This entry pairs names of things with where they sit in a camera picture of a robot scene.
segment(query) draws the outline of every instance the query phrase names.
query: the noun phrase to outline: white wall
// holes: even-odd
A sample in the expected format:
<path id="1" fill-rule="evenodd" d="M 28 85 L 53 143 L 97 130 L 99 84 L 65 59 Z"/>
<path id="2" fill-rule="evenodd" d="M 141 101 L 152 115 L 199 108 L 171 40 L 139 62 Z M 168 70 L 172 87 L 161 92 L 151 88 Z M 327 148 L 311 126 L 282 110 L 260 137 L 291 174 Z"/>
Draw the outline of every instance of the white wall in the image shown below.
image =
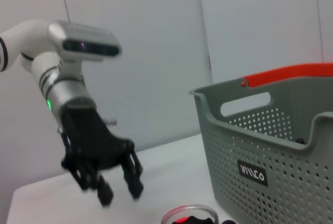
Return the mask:
<path id="1" fill-rule="evenodd" d="M 27 19 L 65 19 L 63 0 L 0 0 L 0 32 Z M 56 124 L 33 77 L 20 66 L 0 74 L 0 223 L 18 187 L 61 173 Z"/>
<path id="2" fill-rule="evenodd" d="M 324 62 L 333 62 L 333 0 L 318 0 Z"/>
<path id="3" fill-rule="evenodd" d="M 119 60 L 86 65 L 88 90 L 139 149 L 199 133 L 188 91 L 211 83 L 200 0 L 68 0 L 71 19 L 105 26 Z M 30 18 L 67 19 L 63 0 L 0 0 L 0 32 Z M 19 62 L 0 74 L 0 223 L 12 192 L 62 173 L 63 144 Z"/>
<path id="4" fill-rule="evenodd" d="M 317 0 L 202 0 L 202 5 L 215 83 L 322 62 Z"/>
<path id="5" fill-rule="evenodd" d="M 86 64 L 88 91 L 138 150 L 199 133 L 188 92 L 211 83 L 200 0 L 66 0 L 70 20 L 111 30 L 118 60 Z"/>

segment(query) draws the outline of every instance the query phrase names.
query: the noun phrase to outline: table surface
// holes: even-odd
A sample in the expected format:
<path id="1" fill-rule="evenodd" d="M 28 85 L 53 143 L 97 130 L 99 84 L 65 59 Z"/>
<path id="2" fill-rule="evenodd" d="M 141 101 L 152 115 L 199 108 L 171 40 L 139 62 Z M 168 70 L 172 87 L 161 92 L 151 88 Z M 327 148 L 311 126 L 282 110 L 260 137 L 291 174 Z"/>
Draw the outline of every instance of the table surface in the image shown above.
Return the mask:
<path id="1" fill-rule="evenodd" d="M 121 168 L 103 173 L 114 198 L 102 208 L 96 192 L 82 192 L 70 174 L 15 191 L 7 224 L 151 224 L 182 205 L 212 207 L 220 223 L 232 219 L 216 202 L 201 135 L 138 152 L 144 191 L 134 201 Z"/>

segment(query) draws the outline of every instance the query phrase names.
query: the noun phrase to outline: gray basket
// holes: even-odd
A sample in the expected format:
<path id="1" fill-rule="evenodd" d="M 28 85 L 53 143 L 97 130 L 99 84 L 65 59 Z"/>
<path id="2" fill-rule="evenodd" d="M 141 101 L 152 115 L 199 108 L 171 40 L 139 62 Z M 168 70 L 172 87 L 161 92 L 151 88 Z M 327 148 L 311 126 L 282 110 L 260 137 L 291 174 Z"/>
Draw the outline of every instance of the gray basket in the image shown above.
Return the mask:
<path id="1" fill-rule="evenodd" d="M 240 78 L 190 92 L 215 198 L 236 221 L 333 223 L 332 91 L 333 77 L 317 76 L 252 88 Z M 269 104 L 221 114 L 222 104 L 265 92 Z"/>

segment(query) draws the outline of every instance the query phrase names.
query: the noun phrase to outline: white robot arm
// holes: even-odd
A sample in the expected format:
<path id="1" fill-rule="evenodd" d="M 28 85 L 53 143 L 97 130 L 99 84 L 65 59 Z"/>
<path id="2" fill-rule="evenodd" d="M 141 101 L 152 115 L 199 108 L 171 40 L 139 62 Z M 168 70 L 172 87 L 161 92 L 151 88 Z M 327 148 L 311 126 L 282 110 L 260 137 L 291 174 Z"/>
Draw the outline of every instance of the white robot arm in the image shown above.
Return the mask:
<path id="1" fill-rule="evenodd" d="M 111 203 L 113 193 L 99 173 L 102 169 L 121 165 L 132 197 L 139 198 L 143 190 L 134 143 L 108 130 L 82 80 L 82 61 L 101 62 L 120 53 L 111 32 L 64 21 L 26 21 L 0 34 L 0 72 L 21 55 L 61 126 L 66 149 L 62 167 L 82 190 L 97 189 L 103 206 Z"/>

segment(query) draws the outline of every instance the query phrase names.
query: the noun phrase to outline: red object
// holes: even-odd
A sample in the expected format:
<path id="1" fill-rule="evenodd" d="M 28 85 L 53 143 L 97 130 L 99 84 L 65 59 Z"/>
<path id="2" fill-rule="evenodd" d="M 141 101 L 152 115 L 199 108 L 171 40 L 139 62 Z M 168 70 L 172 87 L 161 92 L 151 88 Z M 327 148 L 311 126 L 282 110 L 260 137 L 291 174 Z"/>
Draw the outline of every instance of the red object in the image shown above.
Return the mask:
<path id="1" fill-rule="evenodd" d="M 182 222 L 185 222 L 187 219 L 188 219 L 188 217 L 183 217 L 183 218 L 178 219 L 176 222 L 182 223 Z"/>
<path id="2" fill-rule="evenodd" d="M 333 77 L 333 63 L 298 64 L 245 76 L 249 87 L 295 77 Z"/>

